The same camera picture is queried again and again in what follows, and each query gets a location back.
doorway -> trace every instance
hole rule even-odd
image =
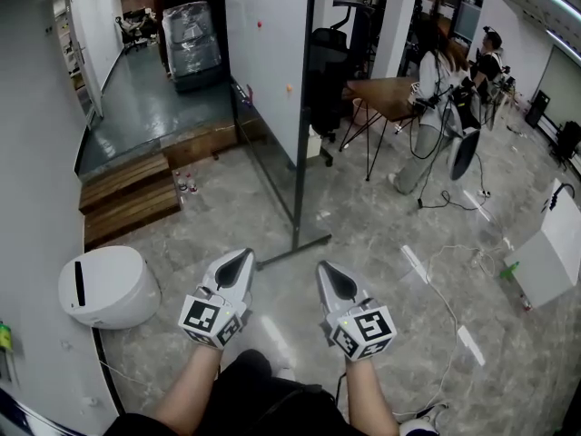
[[[101,93],[92,86],[91,66],[86,63],[84,50],[74,27],[72,0],[52,0],[56,33],[71,84],[90,126],[95,114],[103,117]]]

man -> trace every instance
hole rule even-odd
[[[497,32],[485,27],[487,34],[482,41],[480,57],[470,68],[470,77],[478,89],[483,104],[490,100],[490,85],[502,71],[502,39]]]
[[[346,360],[350,425],[333,397],[319,385],[272,376],[257,351],[243,352],[217,380],[222,351],[198,345],[181,376],[167,391],[153,419],[117,418],[105,436],[218,434],[353,434],[432,436],[440,404],[399,427],[383,397],[371,358]]]

woman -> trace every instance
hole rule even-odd
[[[451,138],[442,127],[444,111],[455,110],[448,94],[468,75],[468,62],[433,21],[421,21],[416,29],[419,54],[419,90],[417,98],[430,101],[419,120],[419,132],[414,154],[398,174],[390,174],[389,181],[400,193],[411,193],[428,171],[435,154],[448,147]]]

gray pants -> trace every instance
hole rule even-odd
[[[420,124],[416,146],[414,147],[415,154],[419,156],[428,155],[434,149],[439,139],[440,133],[438,129],[427,124]],[[440,151],[444,150],[451,142],[450,137],[442,135],[438,149]],[[394,181],[398,192],[407,195],[416,188],[421,178],[428,172],[430,165],[434,161],[435,154],[436,152],[425,160],[420,160],[418,157],[412,155],[406,161],[406,165],[399,171]]]

plastic-wrapped object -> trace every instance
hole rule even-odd
[[[164,10],[163,30],[174,81],[214,69],[222,63],[207,2],[193,2]]]

